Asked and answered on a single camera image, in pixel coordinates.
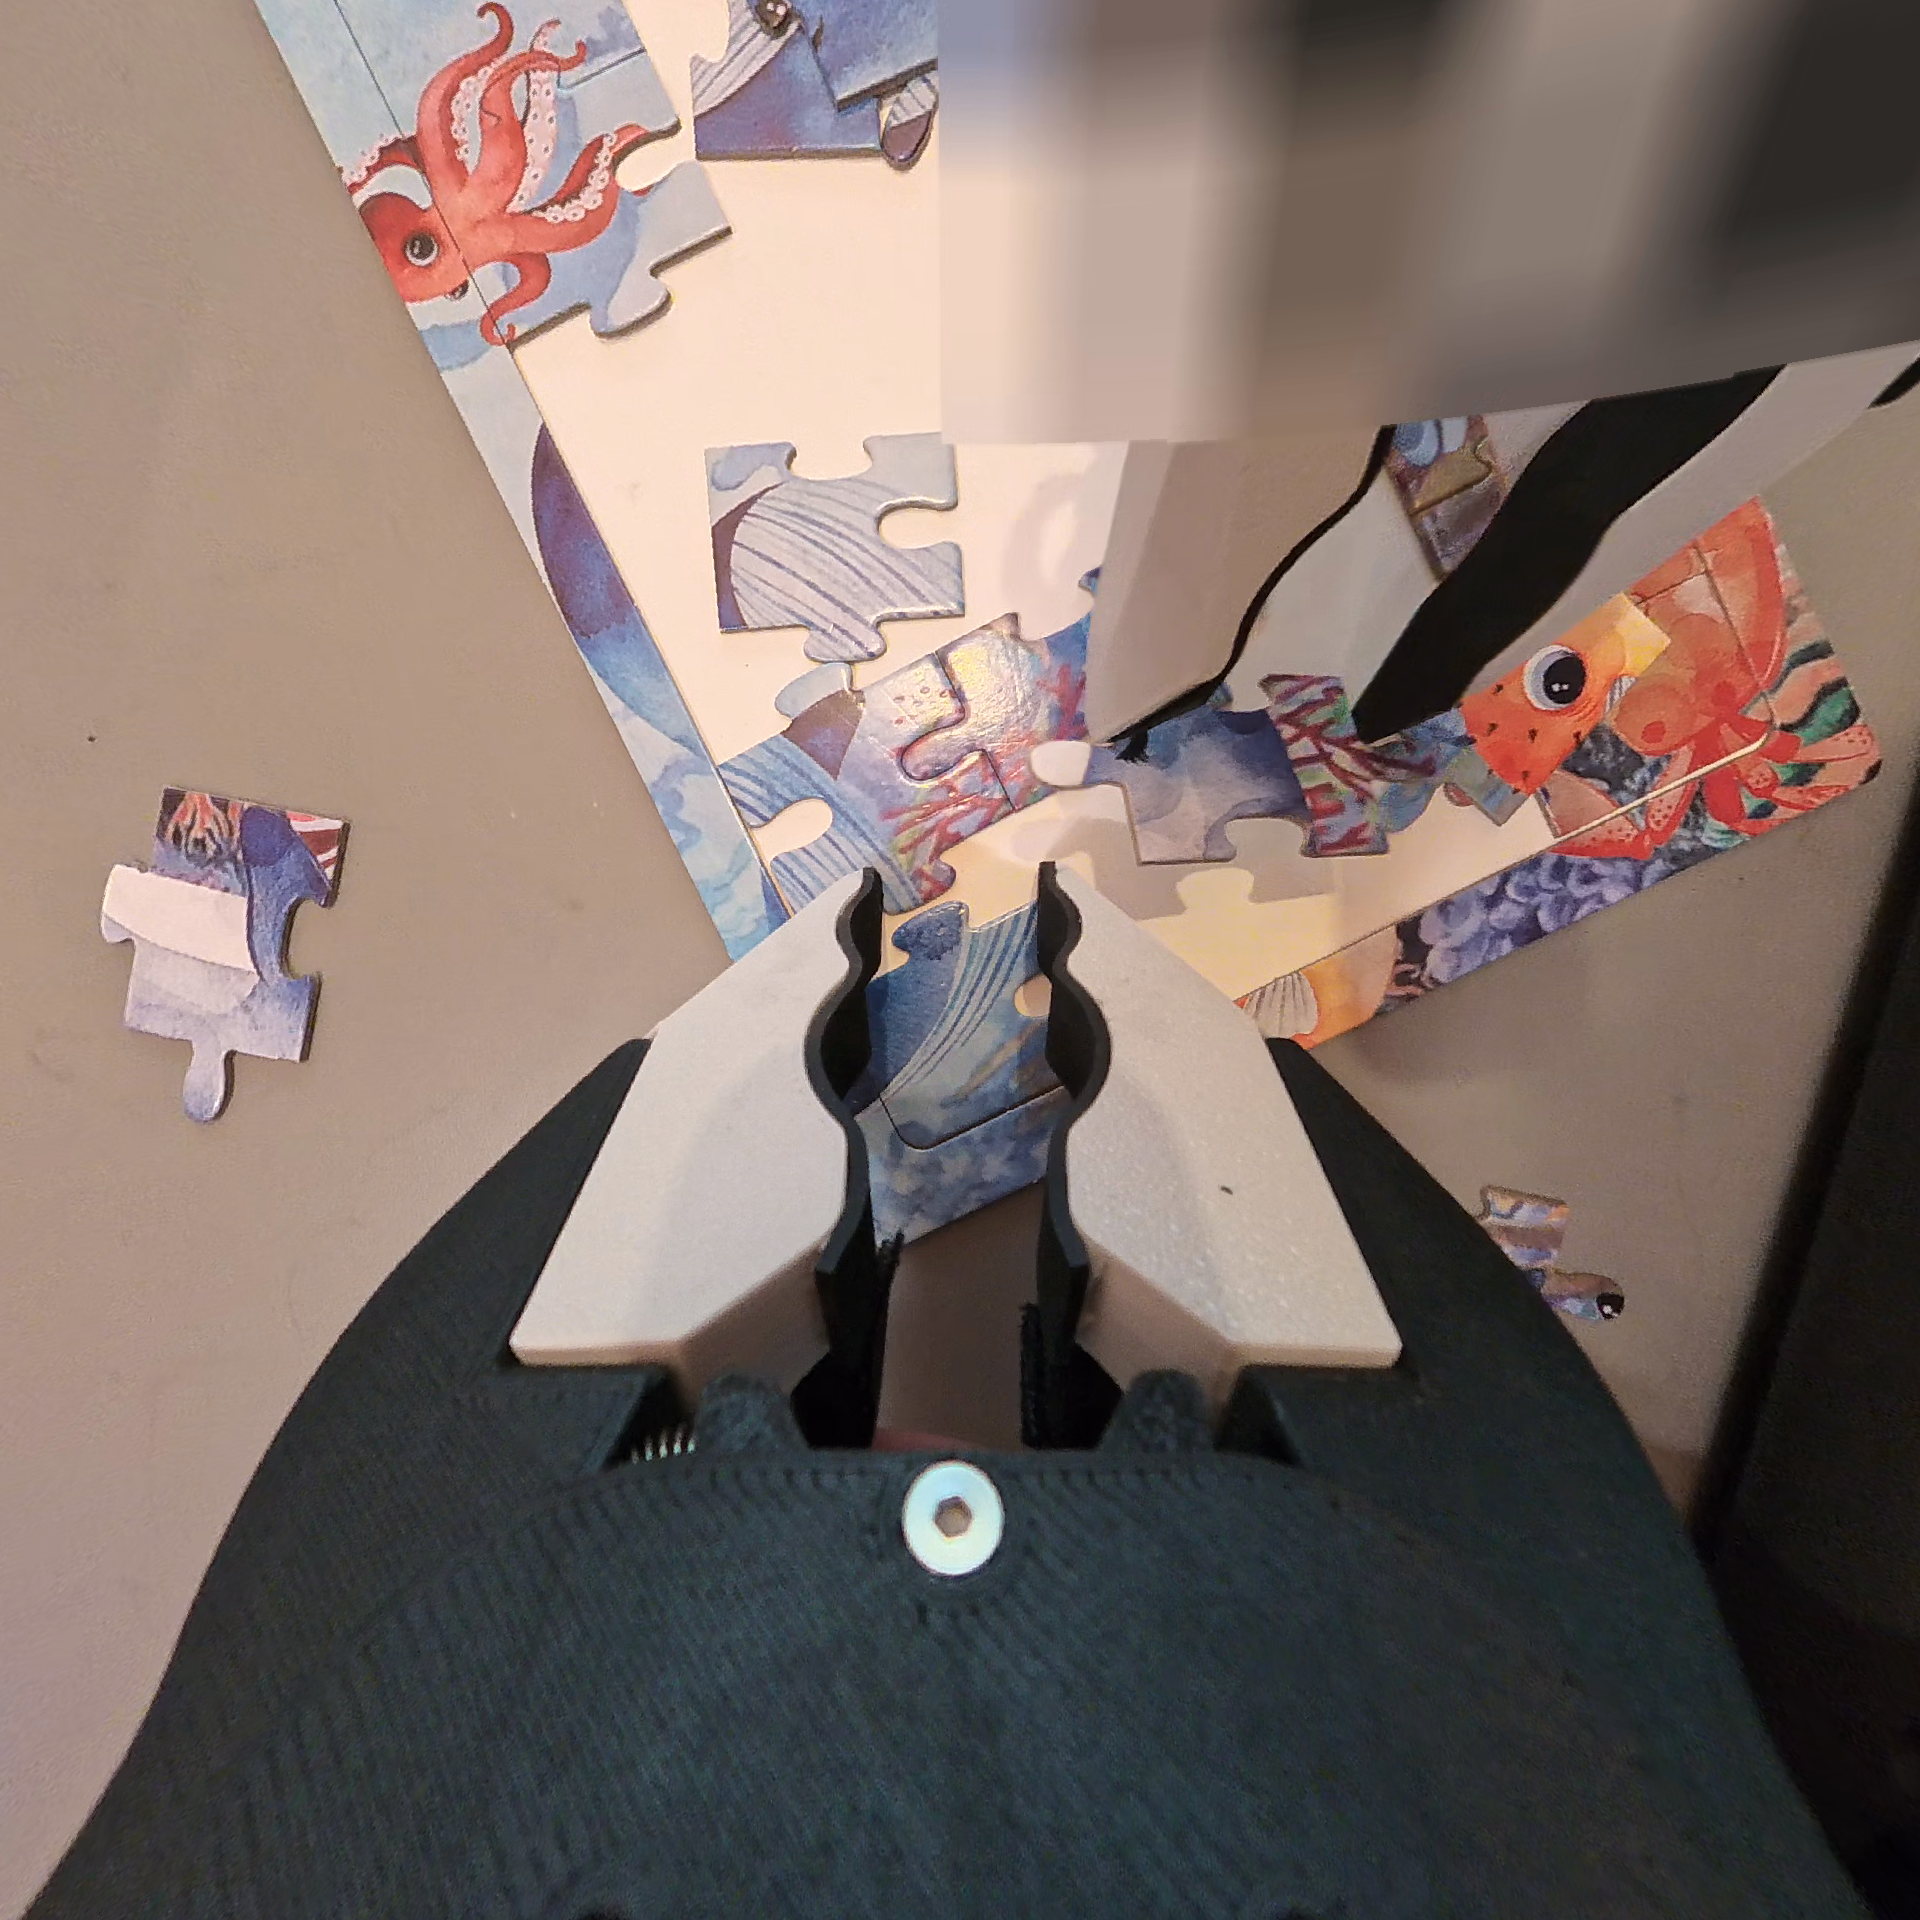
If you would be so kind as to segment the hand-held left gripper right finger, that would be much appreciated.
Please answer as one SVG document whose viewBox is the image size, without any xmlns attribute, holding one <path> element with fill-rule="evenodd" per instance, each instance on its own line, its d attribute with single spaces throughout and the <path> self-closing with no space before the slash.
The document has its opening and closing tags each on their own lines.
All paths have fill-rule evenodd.
<svg viewBox="0 0 1920 1920">
<path fill-rule="evenodd" d="M 1172 1369 L 1219 1415 L 1250 1365 L 1401 1356 L 1374 1275 L 1255 1025 L 1069 869 L 1039 867 L 1047 1148 L 1023 1441 L 1087 1450 Z"/>
</svg>

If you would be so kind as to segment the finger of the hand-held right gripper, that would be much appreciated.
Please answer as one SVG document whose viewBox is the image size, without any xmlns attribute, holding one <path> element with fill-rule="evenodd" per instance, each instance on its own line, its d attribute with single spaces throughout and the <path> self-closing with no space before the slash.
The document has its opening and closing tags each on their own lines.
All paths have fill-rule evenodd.
<svg viewBox="0 0 1920 1920">
<path fill-rule="evenodd" d="M 1588 401 L 1354 697 L 1357 733 L 1458 707 L 1798 467 L 1914 366 L 1915 342 L 1898 342 Z"/>
<path fill-rule="evenodd" d="M 1087 631 L 1087 733 L 1137 739 L 1203 707 L 1265 597 L 1363 501 L 1385 451 L 1385 431 L 1129 442 Z"/>
</svg>

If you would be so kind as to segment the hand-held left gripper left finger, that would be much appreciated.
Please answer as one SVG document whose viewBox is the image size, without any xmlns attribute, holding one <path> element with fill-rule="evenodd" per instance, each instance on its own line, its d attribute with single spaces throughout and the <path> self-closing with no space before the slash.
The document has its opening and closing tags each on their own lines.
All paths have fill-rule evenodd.
<svg viewBox="0 0 1920 1920">
<path fill-rule="evenodd" d="M 661 1022 L 513 1331 L 521 1362 L 741 1371 L 866 1446 L 889 1245 L 851 1093 L 870 1058 L 881 877 L 835 879 Z"/>
</svg>

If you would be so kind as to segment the whale eyelash puzzle piece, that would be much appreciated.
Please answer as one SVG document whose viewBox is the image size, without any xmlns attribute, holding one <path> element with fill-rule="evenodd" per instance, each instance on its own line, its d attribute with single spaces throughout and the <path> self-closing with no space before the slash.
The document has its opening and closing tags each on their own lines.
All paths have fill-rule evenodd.
<svg viewBox="0 0 1920 1920">
<path fill-rule="evenodd" d="M 1142 865 L 1231 858 L 1241 819 L 1308 822 L 1287 745 L 1265 710 L 1203 707 L 1116 745 L 1050 740 L 1029 765 L 1052 785 L 1116 785 Z"/>
</svg>

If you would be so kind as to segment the orange pufferfish puzzle piece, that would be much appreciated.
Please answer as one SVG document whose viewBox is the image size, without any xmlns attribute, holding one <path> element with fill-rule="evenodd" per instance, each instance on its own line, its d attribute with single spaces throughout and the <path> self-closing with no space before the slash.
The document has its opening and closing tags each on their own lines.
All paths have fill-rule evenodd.
<svg viewBox="0 0 1920 1920">
<path fill-rule="evenodd" d="M 1615 707 L 1619 687 L 1667 649 L 1667 634 L 1615 594 L 1458 709 L 1485 767 L 1522 795 L 1549 774 Z"/>
</svg>

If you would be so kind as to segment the grey blue red-striped puzzle piece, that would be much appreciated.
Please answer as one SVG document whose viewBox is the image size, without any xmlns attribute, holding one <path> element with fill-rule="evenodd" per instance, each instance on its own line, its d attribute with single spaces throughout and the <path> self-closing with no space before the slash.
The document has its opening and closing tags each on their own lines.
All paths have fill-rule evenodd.
<svg viewBox="0 0 1920 1920">
<path fill-rule="evenodd" d="M 187 1117 L 219 1117 L 235 1051 L 307 1054 L 319 982 L 283 967 L 289 925 L 302 901 L 335 895 L 345 834 L 322 813 L 173 785 L 151 867 L 109 870 L 102 937 L 135 946 L 126 1025 L 193 1046 Z"/>
</svg>

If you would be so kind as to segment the blue whale eye puzzle piece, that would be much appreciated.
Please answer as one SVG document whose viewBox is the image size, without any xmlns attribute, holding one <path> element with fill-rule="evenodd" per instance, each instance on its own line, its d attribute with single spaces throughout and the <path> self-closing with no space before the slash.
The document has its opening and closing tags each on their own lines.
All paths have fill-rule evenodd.
<svg viewBox="0 0 1920 1920">
<path fill-rule="evenodd" d="M 753 2 L 767 34 L 802 25 L 839 109 L 881 109 L 881 156 L 911 166 L 940 105 L 935 2 Z"/>
</svg>

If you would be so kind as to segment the dark blue whale puzzle piece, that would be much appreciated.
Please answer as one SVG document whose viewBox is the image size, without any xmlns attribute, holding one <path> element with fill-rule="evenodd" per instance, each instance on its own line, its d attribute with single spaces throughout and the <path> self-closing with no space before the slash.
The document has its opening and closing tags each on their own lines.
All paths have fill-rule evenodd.
<svg viewBox="0 0 1920 1920">
<path fill-rule="evenodd" d="M 835 100 L 805 18 L 789 2 L 730 2 L 725 55 L 694 55 L 687 73 L 700 161 L 881 150 L 881 109 Z"/>
</svg>

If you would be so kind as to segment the purple seahorse loose piece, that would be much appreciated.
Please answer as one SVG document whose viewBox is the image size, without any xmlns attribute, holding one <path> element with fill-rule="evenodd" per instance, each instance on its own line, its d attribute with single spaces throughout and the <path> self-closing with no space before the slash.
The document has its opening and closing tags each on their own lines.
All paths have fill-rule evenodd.
<svg viewBox="0 0 1920 1920">
<path fill-rule="evenodd" d="M 1478 1197 L 1478 1223 L 1555 1310 L 1590 1323 L 1619 1319 L 1626 1310 L 1626 1293 L 1614 1281 L 1562 1265 L 1565 1201 L 1489 1183 Z"/>
</svg>

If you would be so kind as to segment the black perforated pad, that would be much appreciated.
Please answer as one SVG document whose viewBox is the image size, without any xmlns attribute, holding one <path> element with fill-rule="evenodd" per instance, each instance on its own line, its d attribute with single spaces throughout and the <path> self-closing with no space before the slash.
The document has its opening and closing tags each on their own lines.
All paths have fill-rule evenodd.
<svg viewBox="0 0 1920 1920">
<path fill-rule="evenodd" d="M 1786 1762 L 1917 1907 L 1917 821 L 1909 807 L 1695 1503 Z"/>
</svg>

